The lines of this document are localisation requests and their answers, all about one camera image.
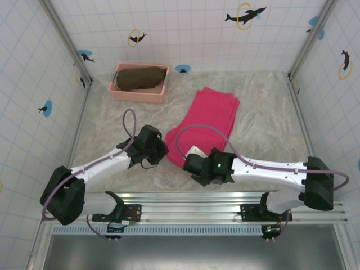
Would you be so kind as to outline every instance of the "white tile wall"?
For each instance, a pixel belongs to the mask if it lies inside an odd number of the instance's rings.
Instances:
[[[338,73],[348,51],[353,69],[347,79]],[[346,172],[350,183],[337,191],[360,244],[360,6],[341,0],[297,78],[316,154],[331,169]],[[336,179],[339,184],[343,179]]]
[[[92,74],[112,73],[121,61],[168,64],[172,71],[179,64],[195,71],[290,71],[309,35],[308,22],[319,15],[325,0],[248,1],[251,8],[244,7],[240,16],[248,9],[267,8],[248,30],[224,21],[226,14],[236,17],[242,2],[59,0],[53,4],[77,48],[93,52],[95,63],[85,62]],[[133,29],[147,34],[134,48],[128,45]]]
[[[39,198],[66,159],[85,94],[76,72],[37,0],[1,0],[0,269],[28,262]],[[53,110],[45,118],[38,108],[47,100]]]

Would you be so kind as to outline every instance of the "pink plastic tray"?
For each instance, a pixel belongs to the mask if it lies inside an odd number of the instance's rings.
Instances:
[[[118,83],[116,82],[117,72],[123,69],[134,69],[134,68],[144,68],[147,66],[158,66],[160,68],[166,69],[166,76],[162,83],[157,85],[155,88],[150,89],[137,89],[132,90],[131,92],[122,91],[118,88]],[[150,65],[150,64],[136,64],[136,63],[120,63],[116,67],[116,72],[114,79],[109,84],[109,92],[114,96],[116,100],[130,100],[130,101],[139,101],[139,102],[151,102],[151,103],[163,103],[165,97],[165,90],[167,87],[167,81],[169,78],[169,66],[164,65]]]

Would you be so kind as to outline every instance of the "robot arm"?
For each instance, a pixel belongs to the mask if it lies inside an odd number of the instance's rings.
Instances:
[[[127,170],[146,159],[151,165],[157,165],[168,153],[161,133],[156,128],[145,125],[125,149],[130,139],[120,143],[108,154],[88,164],[68,169],[61,166],[55,169],[40,203],[44,205],[51,192],[67,177],[74,175],[50,199],[47,210],[62,224],[68,225],[79,216],[103,214],[120,216],[124,211],[124,202],[113,192],[88,193],[96,184],[114,173]]]
[[[202,186],[211,183],[261,181],[288,187],[285,190],[264,193],[256,209],[259,215],[266,215],[268,212],[283,214],[302,205],[323,211],[333,209],[334,176],[298,172],[300,169],[328,170],[319,158],[309,157],[306,163],[277,163],[244,158],[253,164],[295,169],[295,172],[251,167],[235,154],[224,153],[216,148],[212,149],[209,157],[188,154],[183,169],[192,173],[192,178]]]

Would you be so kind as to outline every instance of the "brown towel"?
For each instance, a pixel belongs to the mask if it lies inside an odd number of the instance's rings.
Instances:
[[[123,69],[118,72],[118,88],[121,91],[154,88],[165,79],[166,72],[157,66]]]

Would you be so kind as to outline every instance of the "marble floor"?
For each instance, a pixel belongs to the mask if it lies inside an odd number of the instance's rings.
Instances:
[[[198,89],[205,86],[234,93],[240,99],[230,141],[241,155],[271,161],[306,161],[308,153],[286,74],[280,71],[225,71],[171,73],[161,105],[114,100],[107,91],[113,75],[95,77],[73,165],[82,165],[111,151],[128,136],[122,127],[127,108],[137,115],[137,133],[145,124],[157,127],[163,137],[185,117]],[[127,116],[132,130],[132,116]],[[163,158],[156,168],[134,166],[116,173],[93,188],[94,192],[160,191],[268,191],[280,187],[267,183],[235,183],[203,187],[190,174]]]

